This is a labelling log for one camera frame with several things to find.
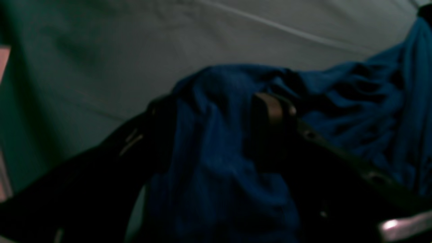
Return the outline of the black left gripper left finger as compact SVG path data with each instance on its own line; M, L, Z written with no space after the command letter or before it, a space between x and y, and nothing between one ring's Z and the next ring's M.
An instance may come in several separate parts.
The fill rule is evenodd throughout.
M167 172L176 98L167 95L102 143L1 204L1 237L16 243L122 243L142 187Z

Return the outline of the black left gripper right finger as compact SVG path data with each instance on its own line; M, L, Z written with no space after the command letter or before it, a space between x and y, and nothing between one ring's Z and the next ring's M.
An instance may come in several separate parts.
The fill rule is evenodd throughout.
M327 142L286 98L251 100L256 170L282 176L304 243L430 243L431 199Z

